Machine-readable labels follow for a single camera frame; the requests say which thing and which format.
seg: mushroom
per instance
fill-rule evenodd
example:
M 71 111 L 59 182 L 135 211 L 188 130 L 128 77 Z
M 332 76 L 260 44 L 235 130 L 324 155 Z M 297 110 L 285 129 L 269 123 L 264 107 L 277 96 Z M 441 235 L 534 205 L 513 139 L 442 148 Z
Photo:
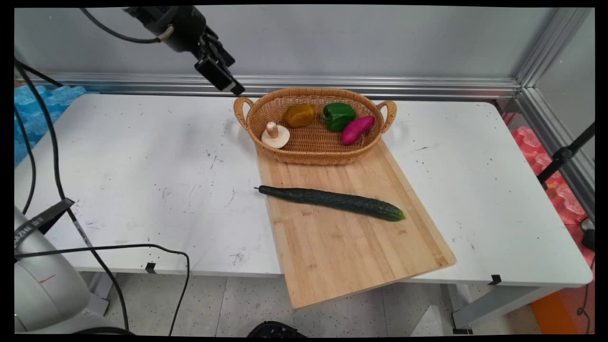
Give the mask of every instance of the mushroom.
M 262 133 L 262 142 L 273 148 L 281 148 L 289 141 L 287 128 L 270 121 L 266 124 L 266 130 Z

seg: green cucumber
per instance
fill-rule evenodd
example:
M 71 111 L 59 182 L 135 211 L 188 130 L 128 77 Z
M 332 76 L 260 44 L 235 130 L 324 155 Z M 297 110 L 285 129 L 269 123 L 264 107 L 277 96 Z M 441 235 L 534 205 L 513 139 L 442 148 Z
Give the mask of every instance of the green cucumber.
M 314 189 L 302 189 L 299 187 L 272 187 L 262 185 L 258 191 L 262 194 L 278 197 L 286 201 L 296 203 L 315 204 L 335 209 L 341 209 L 358 214 L 364 214 L 382 218 L 387 221 L 401 221 L 405 214 L 396 206 L 373 198 L 337 194 Z

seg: wicker basket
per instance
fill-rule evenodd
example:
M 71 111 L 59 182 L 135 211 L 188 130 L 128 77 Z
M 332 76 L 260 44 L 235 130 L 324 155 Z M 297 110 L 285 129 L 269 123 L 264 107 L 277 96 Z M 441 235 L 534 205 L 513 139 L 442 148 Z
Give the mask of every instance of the wicker basket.
M 251 107 L 247 119 L 243 116 L 244 102 Z M 329 131 L 323 120 L 323 108 L 331 102 L 351 105 L 356 117 L 373 115 L 376 118 L 374 124 L 354 144 L 343 145 L 340 141 L 342 133 Z M 317 116 L 309 125 L 289 128 L 283 116 L 287 108 L 298 103 L 313 106 Z M 380 113 L 383 106 L 388 110 L 386 123 Z M 267 155 L 297 164 L 336 165 L 354 162 L 367 154 L 393 123 L 397 106 L 392 101 L 375 105 L 365 96 L 342 89 L 286 88 L 273 91 L 255 103 L 247 97 L 239 97 L 234 101 L 234 113 L 255 144 Z M 289 128 L 291 138 L 282 148 L 272 148 L 260 140 L 269 121 Z

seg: sweet potato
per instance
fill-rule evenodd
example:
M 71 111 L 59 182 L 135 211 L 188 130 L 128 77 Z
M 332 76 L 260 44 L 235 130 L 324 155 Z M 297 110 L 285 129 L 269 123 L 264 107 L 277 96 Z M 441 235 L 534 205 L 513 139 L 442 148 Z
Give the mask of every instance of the sweet potato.
M 364 116 L 351 121 L 346 128 L 344 128 L 344 131 L 342 131 L 342 143 L 344 145 L 354 143 L 373 123 L 373 116 Z

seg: black cable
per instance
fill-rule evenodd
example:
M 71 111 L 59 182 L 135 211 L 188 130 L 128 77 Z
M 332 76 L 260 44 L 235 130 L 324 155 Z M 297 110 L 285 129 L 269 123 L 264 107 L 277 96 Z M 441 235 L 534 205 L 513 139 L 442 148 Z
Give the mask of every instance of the black cable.
M 95 327 L 90 329 L 85 329 L 77 332 L 73 332 L 74 335 L 90 335 L 92 333 L 113 333 L 116 335 L 134 335 L 134 333 L 129 330 L 116 328 L 116 327 Z
M 63 193 L 63 186 L 61 185 L 61 178 L 59 177 L 59 147 L 57 146 L 57 135 L 55 134 L 53 122 L 50 119 L 49 110 L 46 108 L 46 105 L 44 104 L 42 97 L 40 97 L 40 94 L 34 87 L 32 80 L 27 76 L 26 72 L 23 70 L 22 63 L 19 62 L 16 57 L 13 56 L 13 58 L 15 59 L 15 68 L 17 69 L 17 71 L 19 71 L 19 74 L 21 74 L 21 77 L 26 81 L 27 86 L 30 88 L 32 94 L 36 98 L 36 101 L 38 101 L 38 104 L 44 114 L 44 118 L 46 119 L 46 125 L 49 127 L 50 141 L 53 146 L 53 167 L 55 170 L 55 184 L 57 185 L 57 191 L 59 191 L 59 197 L 62 200 L 64 200 L 66 198 L 66 196 Z M 76 216 L 72 212 L 72 209 L 68 209 L 67 214 L 72 219 L 72 223 L 74 224 L 76 229 L 79 230 L 79 232 L 80 232 L 80 230 L 82 228 L 80 227 L 80 224 L 78 223 L 78 220 L 76 219 Z M 109 276 L 110 280 L 112 281 L 112 284 L 116 287 L 116 292 L 118 293 L 118 297 L 120 299 L 120 305 L 122 306 L 122 315 L 123 315 L 123 320 L 125 322 L 125 329 L 129 330 L 129 319 L 128 319 L 128 315 L 126 314 L 126 304 L 125 304 L 125 298 L 122 295 L 122 290 L 120 289 L 120 286 L 118 285 L 118 282 L 116 281 L 116 278 L 114 277 L 112 272 L 110 272 L 109 268 L 103 262 L 102 258 L 99 256 L 99 254 L 97 254 L 97 252 L 95 252 L 94 250 L 91 250 L 91 254 L 93 254 L 93 256 L 95 257 L 95 259 L 97 260 L 99 265 L 101 265 L 103 270 Z
M 109 27 L 100 23 L 97 19 L 95 19 L 95 17 L 93 17 L 89 13 L 89 11 L 86 10 L 86 8 L 80 7 L 80 10 L 82 11 L 82 13 L 84 13 L 86 15 L 87 18 L 89 18 L 89 20 L 91 20 L 95 25 L 99 26 L 100 29 L 104 30 L 105 32 L 108 32 L 109 34 L 113 35 L 116 38 L 130 41 L 132 43 L 140 43 L 140 44 L 150 44 L 150 43 L 160 43 L 161 42 L 161 39 L 158 37 L 156 37 L 154 39 L 138 39 L 138 38 L 131 38 L 131 37 L 127 37 L 125 35 L 121 35 L 120 33 L 113 31 Z
M 61 87 L 61 86 L 63 86 L 61 83 L 59 83 L 59 82 L 55 81 L 54 79 L 52 79 L 52 78 L 48 77 L 47 75 L 43 74 L 43 73 L 42 73 L 42 72 L 40 72 L 40 71 L 38 71 L 38 70 L 36 70 L 36 69 L 34 69 L 34 68 L 31 68 L 30 66 L 27 66 L 27 65 L 25 65 L 25 64 L 23 64 L 23 63 L 21 63 L 21 62 L 19 62 L 19 64 L 20 64 L 20 65 L 23 67 L 23 69 L 25 69 L 26 71 L 29 71 L 29 72 L 33 73 L 34 75 L 36 75 L 36 76 L 40 77 L 41 79 L 43 79 L 43 80 L 45 80 L 45 81 L 49 82 L 50 84 L 52 84 L 52 85 L 54 85 L 54 86 L 56 86 L 56 87 Z
M 591 261 L 591 271 L 593 271 L 594 265 L 595 265 L 595 256 L 593 256 L 593 260 Z M 582 302 L 582 307 L 578 308 L 578 310 L 576 311 L 576 316 L 585 314 L 585 317 L 587 317 L 587 332 L 585 333 L 585 335 L 589 335 L 589 329 L 591 329 L 591 318 L 589 318 L 589 315 L 585 311 L 585 306 L 587 306 L 587 295 L 588 294 L 589 294 L 589 284 L 585 285 L 585 300 L 583 300 L 583 302 Z
M 178 307 L 175 309 L 175 314 L 173 315 L 173 322 L 171 322 L 171 330 L 169 330 L 169 336 L 173 333 L 173 326 L 175 325 L 175 319 L 178 317 L 179 307 L 182 304 L 182 299 L 184 298 L 184 293 L 186 292 L 186 288 L 188 287 L 188 280 L 190 279 L 190 257 L 185 252 L 181 251 L 173 251 L 163 246 L 154 245 L 152 243 L 140 243 L 135 245 L 119 245 L 119 246 L 99 246 L 99 247 L 83 247 L 83 248 L 71 248 L 68 250 L 56 250 L 56 251 L 48 251 L 48 252 L 37 252 L 37 253 L 24 253 L 24 254 L 15 254 L 15 258 L 23 258 L 23 257 L 35 257 L 35 256 L 50 256 L 53 254 L 63 254 L 63 253 L 74 253 L 74 252 L 83 252 L 83 251 L 100 251 L 100 250 L 120 250 L 123 248 L 137 248 L 137 247 L 154 247 L 165 252 L 181 254 L 186 257 L 186 283 L 184 284 L 184 289 L 182 290 L 182 295 L 179 297 Z
M 32 154 L 32 148 L 30 147 L 30 141 L 27 139 L 26 128 L 23 126 L 23 121 L 21 121 L 21 116 L 19 115 L 19 111 L 17 111 L 17 107 L 13 104 L 15 108 L 15 117 L 17 118 L 17 123 L 19 123 L 19 128 L 21 129 L 21 134 L 23 135 L 23 140 L 26 142 L 27 154 L 30 156 L 30 162 L 32 165 L 32 185 L 30 185 L 30 194 L 27 196 L 26 205 L 23 207 L 21 213 L 23 215 L 26 214 L 27 209 L 30 207 L 30 203 L 32 202 L 32 197 L 34 196 L 34 188 L 36 187 L 36 163 L 34 162 L 34 155 Z

